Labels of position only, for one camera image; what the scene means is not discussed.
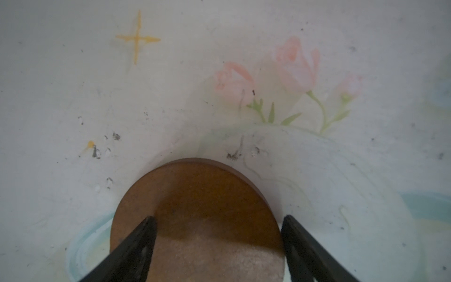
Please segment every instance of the orange sparkle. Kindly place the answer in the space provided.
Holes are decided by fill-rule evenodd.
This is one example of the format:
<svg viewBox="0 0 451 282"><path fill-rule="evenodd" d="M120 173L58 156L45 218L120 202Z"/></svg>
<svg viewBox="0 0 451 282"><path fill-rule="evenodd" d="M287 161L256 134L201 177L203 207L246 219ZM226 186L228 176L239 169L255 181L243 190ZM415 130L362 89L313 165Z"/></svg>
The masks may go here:
<svg viewBox="0 0 451 282"><path fill-rule="evenodd" d="M140 40L144 40L144 44L150 43L150 42L159 42L161 39L156 37L150 37L150 36L139 36L139 30L141 29L141 10L138 11L138 26L136 27L136 33L135 35L116 35L116 38L122 39L125 42L134 41L134 47L135 47L135 57L134 62L135 65L138 63L138 44Z"/></svg>

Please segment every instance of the yellow star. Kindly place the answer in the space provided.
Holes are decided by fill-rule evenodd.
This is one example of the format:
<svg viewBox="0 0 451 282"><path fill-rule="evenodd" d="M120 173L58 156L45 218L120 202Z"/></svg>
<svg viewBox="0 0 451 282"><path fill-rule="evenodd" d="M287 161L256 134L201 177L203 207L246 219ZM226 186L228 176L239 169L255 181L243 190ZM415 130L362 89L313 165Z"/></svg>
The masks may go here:
<svg viewBox="0 0 451 282"><path fill-rule="evenodd" d="M138 43L140 40L144 40L144 44L150 43L150 42L159 42L160 39L156 37L150 37L150 36L139 36L139 30L141 29L141 10L138 11L138 26L136 28L135 35L116 35L116 38L123 39L125 42L128 42L130 40L133 40L135 43L135 65L138 63Z"/></svg>

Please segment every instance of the wooden lid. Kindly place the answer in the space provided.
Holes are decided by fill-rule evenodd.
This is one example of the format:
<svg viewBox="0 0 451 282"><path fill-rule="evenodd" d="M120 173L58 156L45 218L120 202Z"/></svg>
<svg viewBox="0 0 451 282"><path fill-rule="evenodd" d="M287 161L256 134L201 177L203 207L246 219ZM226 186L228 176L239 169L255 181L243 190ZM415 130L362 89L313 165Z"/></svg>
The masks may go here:
<svg viewBox="0 0 451 282"><path fill-rule="evenodd" d="M254 185L204 159L168 163L143 176L113 218L110 250L146 217L158 233L147 281L282 281L276 220Z"/></svg>

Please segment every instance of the pink rosebud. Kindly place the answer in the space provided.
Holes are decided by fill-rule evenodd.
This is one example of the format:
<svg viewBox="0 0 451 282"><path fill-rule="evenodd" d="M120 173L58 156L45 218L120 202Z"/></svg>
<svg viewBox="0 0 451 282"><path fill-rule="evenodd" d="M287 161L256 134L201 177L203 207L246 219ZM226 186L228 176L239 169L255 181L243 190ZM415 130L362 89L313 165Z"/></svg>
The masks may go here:
<svg viewBox="0 0 451 282"><path fill-rule="evenodd" d="M233 104L247 105L253 101L255 83L246 68L238 63L225 62L215 73L215 90Z"/></svg>
<svg viewBox="0 0 451 282"><path fill-rule="evenodd" d="M306 93L313 89L319 65L319 51L304 54L298 37L290 37L272 55L282 84L292 92Z"/></svg>
<svg viewBox="0 0 451 282"><path fill-rule="evenodd" d="M362 77L360 75L348 74L346 78L335 87L333 93L341 96L344 102L356 98L362 93Z"/></svg>

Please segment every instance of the yellow plus sign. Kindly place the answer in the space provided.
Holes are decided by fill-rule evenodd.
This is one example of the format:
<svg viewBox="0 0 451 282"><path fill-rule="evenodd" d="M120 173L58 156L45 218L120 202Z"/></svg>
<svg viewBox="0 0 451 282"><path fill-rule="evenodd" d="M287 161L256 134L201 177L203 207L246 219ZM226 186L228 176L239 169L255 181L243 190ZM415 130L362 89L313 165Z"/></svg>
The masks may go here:
<svg viewBox="0 0 451 282"><path fill-rule="evenodd" d="M133 40L135 42L135 65L138 63L138 43L140 40L144 40L145 43L150 42L159 42L160 39L156 37L150 37L150 36L139 36L139 30L141 29L141 10L138 11L138 26L136 28L135 35L116 35L116 38L123 39L125 42L128 42L130 40Z"/></svg>

